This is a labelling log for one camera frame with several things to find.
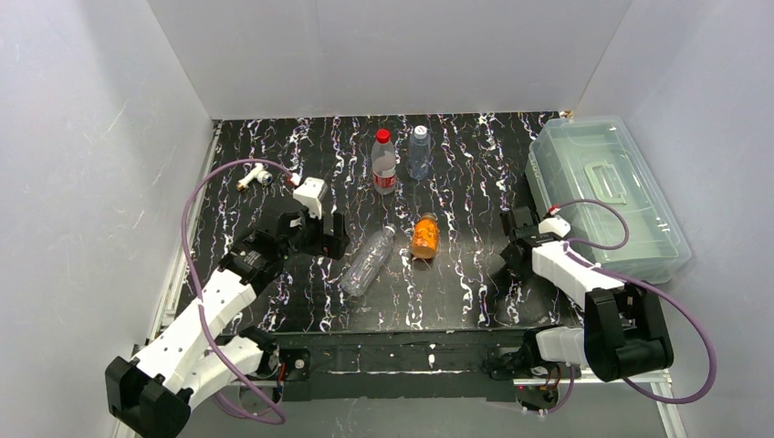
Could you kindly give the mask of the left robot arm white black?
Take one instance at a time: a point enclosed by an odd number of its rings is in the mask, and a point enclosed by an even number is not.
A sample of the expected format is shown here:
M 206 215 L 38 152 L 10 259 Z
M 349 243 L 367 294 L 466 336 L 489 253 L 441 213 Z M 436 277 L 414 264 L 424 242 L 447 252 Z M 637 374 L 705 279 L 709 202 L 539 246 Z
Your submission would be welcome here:
M 195 407 L 273 354 L 273 337 L 246 328 L 223 347 L 215 338 L 285 270 L 292 256 L 340 259 L 350 238 L 344 214 L 285 199 L 236 240 L 196 300 L 155 340 L 105 370 L 108 409 L 141 437 L 176 437 Z

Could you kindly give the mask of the orange juice bottle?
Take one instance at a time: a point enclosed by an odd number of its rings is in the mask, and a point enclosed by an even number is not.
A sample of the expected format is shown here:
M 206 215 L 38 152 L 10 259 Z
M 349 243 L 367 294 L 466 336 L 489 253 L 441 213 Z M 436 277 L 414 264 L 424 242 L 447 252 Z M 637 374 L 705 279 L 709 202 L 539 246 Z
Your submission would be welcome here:
M 439 248 L 440 229 L 435 214 L 423 214 L 413 229 L 410 251 L 414 258 L 433 259 Z

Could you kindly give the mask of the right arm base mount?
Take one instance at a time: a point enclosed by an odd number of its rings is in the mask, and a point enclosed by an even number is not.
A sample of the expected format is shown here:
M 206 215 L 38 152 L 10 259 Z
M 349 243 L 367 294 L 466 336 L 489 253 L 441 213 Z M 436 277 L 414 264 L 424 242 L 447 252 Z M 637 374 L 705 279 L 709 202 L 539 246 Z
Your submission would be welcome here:
M 581 368 L 564 362 L 545 361 L 527 346 L 498 348 L 487 353 L 482 371 L 494 381 L 516 383 L 522 413 L 547 417 L 571 396 Z

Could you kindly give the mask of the red label water bottle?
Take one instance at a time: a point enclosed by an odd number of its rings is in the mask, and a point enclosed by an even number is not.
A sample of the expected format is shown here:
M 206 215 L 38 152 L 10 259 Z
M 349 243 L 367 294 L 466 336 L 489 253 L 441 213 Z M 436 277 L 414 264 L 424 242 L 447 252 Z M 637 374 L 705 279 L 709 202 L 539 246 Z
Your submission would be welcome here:
M 380 144 L 376 140 L 371 147 L 371 176 L 375 191 L 390 194 L 396 184 L 397 150 L 391 141 Z

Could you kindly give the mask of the clear plastic bottle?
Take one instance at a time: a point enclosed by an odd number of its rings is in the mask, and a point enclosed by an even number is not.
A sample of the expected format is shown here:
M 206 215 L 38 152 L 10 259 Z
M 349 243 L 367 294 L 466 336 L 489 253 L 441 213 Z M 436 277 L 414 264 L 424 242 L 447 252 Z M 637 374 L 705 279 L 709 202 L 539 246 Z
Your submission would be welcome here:
M 340 282 L 346 294 L 360 297 L 366 292 L 392 253 L 395 234 L 395 225 L 387 224 L 369 238 Z

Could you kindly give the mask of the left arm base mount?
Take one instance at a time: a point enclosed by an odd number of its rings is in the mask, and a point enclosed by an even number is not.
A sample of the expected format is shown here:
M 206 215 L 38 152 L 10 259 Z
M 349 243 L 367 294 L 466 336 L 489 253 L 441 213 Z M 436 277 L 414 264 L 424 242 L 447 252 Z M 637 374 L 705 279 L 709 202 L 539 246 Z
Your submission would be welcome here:
M 310 365 L 309 349 L 273 348 L 263 354 L 257 368 L 249 371 L 247 378 L 269 396 L 272 402 L 280 404 L 288 383 L 309 380 Z

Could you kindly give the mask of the clear blue-tinted bottle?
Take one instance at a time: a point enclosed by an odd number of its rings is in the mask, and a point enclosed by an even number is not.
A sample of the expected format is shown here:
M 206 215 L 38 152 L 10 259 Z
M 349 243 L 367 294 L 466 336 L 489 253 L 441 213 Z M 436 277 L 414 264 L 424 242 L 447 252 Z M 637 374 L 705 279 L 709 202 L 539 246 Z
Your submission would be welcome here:
M 411 133 L 408 145 L 408 173 L 416 181 L 424 180 L 431 165 L 431 137 L 427 129 L 424 138 L 418 138 Z

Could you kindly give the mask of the red bottle cap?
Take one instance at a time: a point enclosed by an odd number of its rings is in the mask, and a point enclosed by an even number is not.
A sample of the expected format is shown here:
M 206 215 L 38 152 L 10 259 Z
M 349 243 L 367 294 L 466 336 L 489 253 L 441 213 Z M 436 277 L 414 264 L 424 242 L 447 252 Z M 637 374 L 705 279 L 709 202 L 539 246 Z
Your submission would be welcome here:
M 391 133 L 386 129 L 379 129 L 376 133 L 376 141 L 385 144 L 391 141 Z

